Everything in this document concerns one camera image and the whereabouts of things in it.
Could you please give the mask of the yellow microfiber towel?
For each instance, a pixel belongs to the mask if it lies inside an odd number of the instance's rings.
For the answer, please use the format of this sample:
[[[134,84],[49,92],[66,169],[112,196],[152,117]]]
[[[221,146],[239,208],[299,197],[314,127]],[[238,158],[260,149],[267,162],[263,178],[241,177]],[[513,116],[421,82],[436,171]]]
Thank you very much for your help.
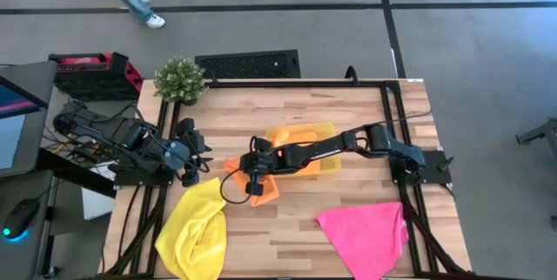
[[[217,280],[227,247],[220,180],[199,183],[180,198],[155,243],[165,268],[180,280]]]

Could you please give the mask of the green potted plant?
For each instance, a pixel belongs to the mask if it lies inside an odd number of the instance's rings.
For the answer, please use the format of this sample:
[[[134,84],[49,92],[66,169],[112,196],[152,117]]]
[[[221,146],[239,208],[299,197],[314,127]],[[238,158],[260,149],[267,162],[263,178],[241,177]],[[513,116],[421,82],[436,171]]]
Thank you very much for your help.
[[[205,69],[190,58],[174,56],[155,71],[154,85],[156,97],[191,106],[206,91]]]

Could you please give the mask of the grey desk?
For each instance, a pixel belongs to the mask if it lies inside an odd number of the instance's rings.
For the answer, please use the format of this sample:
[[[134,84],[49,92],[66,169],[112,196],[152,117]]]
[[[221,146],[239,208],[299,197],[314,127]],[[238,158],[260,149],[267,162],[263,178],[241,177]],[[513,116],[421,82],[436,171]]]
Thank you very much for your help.
[[[49,170],[20,174],[0,182],[0,280],[32,280],[41,270],[51,225],[51,186],[55,182]],[[22,234],[10,239],[3,233],[6,219],[26,199],[34,200],[37,211]]]

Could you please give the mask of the red and black toolbox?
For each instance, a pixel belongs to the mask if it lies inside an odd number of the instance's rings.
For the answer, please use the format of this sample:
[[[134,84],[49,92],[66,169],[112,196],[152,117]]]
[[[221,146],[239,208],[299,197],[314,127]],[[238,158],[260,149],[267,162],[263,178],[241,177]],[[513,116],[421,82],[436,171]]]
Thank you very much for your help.
[[[48,60],[57,64],[56,88],[73,99],[93,102],[139,98],[144,78],[123,54],[50,54]]]

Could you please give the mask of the black aluminium table frame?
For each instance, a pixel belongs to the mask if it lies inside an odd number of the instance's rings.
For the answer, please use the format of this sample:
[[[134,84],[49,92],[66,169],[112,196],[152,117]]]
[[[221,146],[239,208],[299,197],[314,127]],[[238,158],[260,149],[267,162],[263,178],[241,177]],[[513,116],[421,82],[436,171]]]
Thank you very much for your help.
[[[190,117],[210,146],[210,177],[225,176],[225,162],[248,150],[254,136],[271,127],[332,123],[336,131],[384,119],[408,116],[395,125],[399,140],[428,150],[440,147],[424,83],[417,79],[346,79],[305,81],[222,81],[191,107],[164,105],[144,83],[138,107],[165,132],[173,122]],[[395,201],[399,191],[388,162],[352,153],[341,157],[339,171],[317,177],[278,181],[279,197],[259,207],[225,181],[230,203],[225,207],[228,245],[222,277],[348,277],[349,270],[320,229],[316,217],[325,210]]]

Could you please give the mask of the pink microfiber towel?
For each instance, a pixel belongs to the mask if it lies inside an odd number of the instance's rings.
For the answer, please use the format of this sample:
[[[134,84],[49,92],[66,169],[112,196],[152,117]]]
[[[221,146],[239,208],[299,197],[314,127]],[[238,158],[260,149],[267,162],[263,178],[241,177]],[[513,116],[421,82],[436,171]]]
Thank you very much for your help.
[[[325,210],[316,220],[355,280],[380,280],[409,241],[400,202]]]

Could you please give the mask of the black chair leg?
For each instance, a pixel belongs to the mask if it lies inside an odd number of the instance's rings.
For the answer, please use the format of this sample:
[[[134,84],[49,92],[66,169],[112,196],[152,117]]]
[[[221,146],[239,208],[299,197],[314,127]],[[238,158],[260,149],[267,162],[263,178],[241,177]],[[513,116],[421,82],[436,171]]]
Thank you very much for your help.
[[[557,158],[557,118],[549,118],[542,125],[533,128],[532,130],[516,135],[518,144],[529,144],[535,139],[546,138],[549,148]]]

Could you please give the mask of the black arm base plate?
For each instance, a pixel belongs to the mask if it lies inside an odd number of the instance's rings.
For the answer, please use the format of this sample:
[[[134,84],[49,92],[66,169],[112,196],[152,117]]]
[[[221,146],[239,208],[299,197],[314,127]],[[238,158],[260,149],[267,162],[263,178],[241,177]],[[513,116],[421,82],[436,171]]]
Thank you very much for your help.
[[[118,154],[117,162],[109,170],[115,173],[116,186],[166,186],[172,184],[174,177],[174,171],[159,157],[148,154]]]
[[[452,182],[449,165],[453,162],[453,157],[446,157],[441,150],[424,150],[423,157],[425,165],[417,167],[407,160],[390,157],[393,181],[408,186],[423,183],[446,185]]]

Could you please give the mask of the yellow translucent plastic bin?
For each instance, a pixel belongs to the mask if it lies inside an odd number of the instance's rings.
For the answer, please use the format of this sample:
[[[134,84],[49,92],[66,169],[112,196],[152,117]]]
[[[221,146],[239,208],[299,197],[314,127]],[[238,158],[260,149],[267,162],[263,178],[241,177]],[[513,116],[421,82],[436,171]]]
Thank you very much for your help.
[[[271,137],[274,137],[279,129],[291,129],[293,131],[304,131],[304,130],[313,130],[318,135],[317,141],[322,141],[330,137],[334,137],[336,135],[334,125],[332,123],[313,123],[313,124],[304,124],[304,125],[290,125],[290,126],[283,126],[283,127],[271,127],[265,133],[265,139],[270,141]],[[332,174],[340,170],[341,168],[341,159],[339,155],[326,157],[319,159],[318,161],[321,162],[321,170],[319,175],[326,175]],[[293,178],[293,174],[284,175],[285,178]]]

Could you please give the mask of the desk monitor with blue screen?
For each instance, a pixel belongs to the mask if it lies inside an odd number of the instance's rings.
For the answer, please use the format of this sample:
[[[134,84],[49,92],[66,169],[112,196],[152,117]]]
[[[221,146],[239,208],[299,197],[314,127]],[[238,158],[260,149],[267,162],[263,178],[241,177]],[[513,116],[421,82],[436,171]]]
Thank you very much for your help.
[[[0,68],[0,178],[35,168],[56,70],[52,61]]]

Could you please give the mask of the black computer mouse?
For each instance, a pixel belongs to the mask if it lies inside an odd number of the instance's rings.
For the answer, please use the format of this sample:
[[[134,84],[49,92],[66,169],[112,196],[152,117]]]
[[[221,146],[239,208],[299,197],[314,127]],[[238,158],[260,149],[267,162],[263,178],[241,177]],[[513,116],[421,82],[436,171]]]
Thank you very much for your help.
[[[40,203],[36,198],[20,201],[4,221],[2,234],[9,241],[18,241],[25,236],[36,215]]]

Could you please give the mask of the white box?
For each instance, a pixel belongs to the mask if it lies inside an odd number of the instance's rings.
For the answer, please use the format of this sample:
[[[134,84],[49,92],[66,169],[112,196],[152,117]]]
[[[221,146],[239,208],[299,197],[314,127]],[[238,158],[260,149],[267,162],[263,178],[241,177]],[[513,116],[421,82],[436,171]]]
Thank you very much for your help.
[[[114,164],[114,161],[99,163],[91,167],[90,171],[109,180],[114,180],[116,174],[109,170],[111,164]],[[82,202],[84,220],[92,220],[111,213],[115,204],[115,198],[107,197],[92,190],[82,188]]]

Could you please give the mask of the black floor grille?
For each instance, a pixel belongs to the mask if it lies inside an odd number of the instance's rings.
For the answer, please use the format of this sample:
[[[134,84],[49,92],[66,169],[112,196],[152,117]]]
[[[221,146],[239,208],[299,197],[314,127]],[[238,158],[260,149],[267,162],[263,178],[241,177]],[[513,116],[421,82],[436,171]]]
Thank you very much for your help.
[[[301,78],[297,50],[197,56],[205,79]]]

